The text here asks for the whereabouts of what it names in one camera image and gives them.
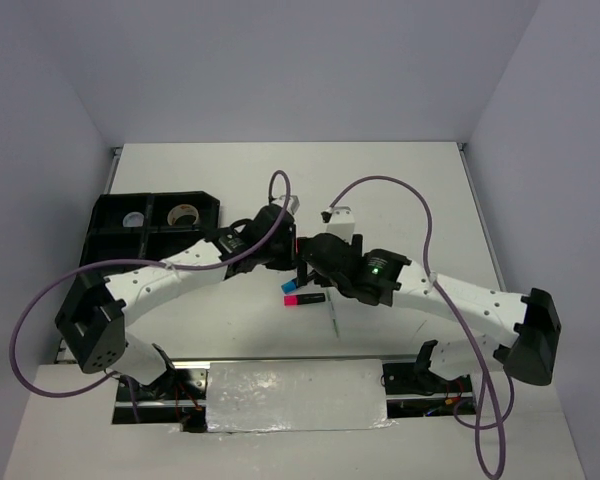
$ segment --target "purple cable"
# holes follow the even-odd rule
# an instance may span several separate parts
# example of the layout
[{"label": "purple cable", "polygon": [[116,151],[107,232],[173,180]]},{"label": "purple cable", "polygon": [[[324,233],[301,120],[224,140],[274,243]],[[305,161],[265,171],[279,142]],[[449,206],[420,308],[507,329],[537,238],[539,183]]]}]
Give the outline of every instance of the purple cable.
[{"label": "purple cable", "polygon": [[[194,266],[194,265],[173,265],[173,267],[176,270],[186,270],[186,271],[194,271],[194,272],[195,271],[203,271],[203,270],[213,270],[215,268],[222,268],[222,267],[231,265],[235,262],[239,262],[243,258],[248,257],[253,252],[255,252],[260,247],[262,247],[272,237],[274,232],[280,226],[280,223],[282,222],[282,219],[284,218],[284,216],[286,214],[287,207],[289,206],[289,199],[291,197],[291,181],[289,180],[288,175],[285,172],[283,172],[282,170],[276,170],[273,173],[273,175],[271,176],[271,181],[270,181],[269,185],[271,187],[273,185],[274,180],[279,176],[281,176],[282,179],[284,180],[285,188],[286,188],[286,195],[285,195],[284,203],[282,205],[282,209],[280,210],[278,217],[276,218],[275,222],[273,222],[273,225],[271,226],[269,231],[255,245],[253,245],[251,248],[248,248],[247,250],[242,252],[240,255],[236,255],[235,257],[231,258],[230,260],[226,260],[224,262],[219,262],[219,263],[215,263],[212,265],[196,265],[196,266]],[[81,395],[90,390],[93,390],[94,388],[102,385],[105,381],[107,381],[109,378],[111,378],[112,374],[107,374],[104,377],[102,377],[100,380],[98,380],[97,382],[92,383],[91,385],[88,385],[86,387],[80,388],[78,390],[73,390],[70,392],[48,392],[46,390],[42,390],[42,389],[36,387],[35,385],[33,385],[31,382],[29,382],[22,374],[22,371],[20,370],[20,366],[18,365],[18,359],[16,358],[16,343],[18,341],[18,334],[20,333],[20,330],[22,329],[22,325],[24,324],[24,321],[27,319],[27,317],[31,313],[31,310],[33,310],[33,308],[36,306],[36,304],[51,290],[56,288],[58,285],[60,285],[65,280],[73,278],[81,273],[90,272],[91,270],[96,270],[96,269],[103,268],[103,267],[114,267],[114,266],[120,266],[120,265],[125,265],[125,266],[137,265],[140,267],[171,268],[170,265],[168,266],[167,264],[162,263],[162,262],[156,262],[153,260],[139,260],[139,259],[104,260],[102,262],[95,262],[95,263],[91,263],[89,265],[83,265],[82,267],[78,267],[74,270],[71,270],[68,273],[65,273],[60,278],[51,282],[46,287],[44,287],[31,299],[31,301],[24,308],[24,310],[20,314],[20,318],[18,318],[18,321],[16,322],[15,326],[13,327],[13,332],[11,333],[11,339],[9,341],[9,364],[11,365],[11,370],[13,371],[13,374],[15,375],[16,379],[20,382],[20,384],[23,387],[25,387],[31,393],[35,393],[36,395],[40,395],[41,397],[48,397],[48,398],[74,397],[76,395]]]},{"label": "purple cable", "polygon": [[[392,183],[401,185],[404,188],[406,188],[407,190],[409,190],[411,193],[413,193],[418,198],[418,200],[420,200],[420,203],[424,207],[424,211],[427,215],[427,234],[425,236],[424,247],[423,247],[423,251],[422,251],[422,263],[424,266],[424,270],[427,273],[427,276],[430,277],[431,276],[431,268],[429,267],[429,244],[431,243],[431,235],[433,233],[433,216],[431,215],[431,209],[429,208],[429,204],[427,203],[425,198],[422,196],[422,194],[420,192],[418,192],[411,185],[403,182],[402,180],[398,180],[397,178],[388,177],[385,175],[371,175],[368,177],[363,177],[363,178],[351,183],[349,186],[347,186],[335,198],[335,200],[333,202],[331,202],[331,205],[329,205],[329,207],[330,208],[335,207],[338,204],[338,202],[347,193],[349,193],[349,191],[352,188],[354,188],[355,186],[360,185],[361,183],[364,183],[364,182],[371,181],[371,180],[385,180],[387,182],[392,182]],[[484,474],[486,475],[487,478],[489,478],[491,480],[497,480],[502,476],[502,472],[504,472],[504,466],[505,466],[506,457],[507,457],[507,445],[506,445],[505,434],[504,434],[504,420],[502,417],[502,412],[500,410],[500,403],[498,402],[498,397],[496,395],[496,389],[493,385],[493,379],[491,378],[491,374],[489,373],[489,368],[487,366],[487,362],[485,361],[484,356],[482,355],[482,352],[480,352],[480,347],[478,346],[478,342],[473,337],[473,334],[471,333],[471,329],[469,328],[469,325],[467,324],[466,320],[463,318],[462,313],[460,312],[460,310],[458,310],[458,307],[456,306],[456,304],[453,303],[453,300],[451,299],[451,297],[449,297],[447,292],[444,290],[444,288],[442,288],[442,286],[438,283],[437,280],[433,281],[433,286],[440,293],[440,296],[442,296],[444,301],[447,303],[447,305],[453,312],[453,315],[456,317],[456,319],[458,320],[458,323],[462,327],[462,330],[464,331],[465,335],[467,336],[467,339],[469,340],[469,343],[471,344],[471,348],[473,348],[473,351],[476,354],[476,359],[478,360],[478,363],[480,364],[480,369],[482,370],[482,381],[486,385],[486,387],[487,387],[486,390],[489,391],[489,397],[491,398],[491,402],[493,403],[493,411],[494,411],[494,414],[496,417],[496,421],[495,421],[494,425],[498,430],[498,447],[499,447],[498,448],[498,450],[499,450],[498,467],[496,468],[495,473],[491,473],[489,471],[489,469],[487,468],[487,465],[484,461],[484,457],[482,455],[482,445],[480,442],[480,432],[483,430],[483,428],[480,425],[480,418],[482,415],[482,403],[484,401],[484,394],[485,394],[484,388],[482,389],[482,392],[480,393],[478,405],[476,406],[476,424],[475,424],[475,426],[472,425],[471,428],[473,428],[475,431],[476,456],[478,457],[478,463],[480,463],[480,468],[482,468],[482,471],[484,472]]]},{"label": "purple cable", "polygon": [[129,386],[129,397],[131,398],[131,409],[133,410],[133,418],[136,423],[140,423],[140,414],[138,413],[138,400],[136,399],[136,381],[129,375],[123,375],[121,378],[127,382]]},{"label": "purple cable", "polygon": [[[507,409],[504,411],[504,413],[502,414],[502,421],[506,421],[507,418],[509,418],[509,415],[511,415],[511,412],[513,410],[513,404],[515,402],[515,397],[516,397],[516,390],[515,387],[513,385],[513,379],[511,378],[511,376],[509,374],[505,374],[507,377],[507,381],[509,382],[509,404],[507,405]],[[484,377],[482,377],[482,384],[480,385],[480,394],[482,395],[485,391],[485,382],[484,382]],[[460,425],[463,425],[467,428],[476,428],[475,424],[471,424],[468,422],[465,422],[464,420],[462,420],[460,418],[460,415],[458,413],[458,410],[460,409],[460,407],[468,402],[470,402],[471,399],[466,398],[464,400],[460,400],[458,403],[456,403],[453,407],[453,417],[458,421],[458,423]],[[495,423],[490,423],[489,425],[480,425],[480,430],[491,430],[492,428],[496,428],[497,425]]]}]

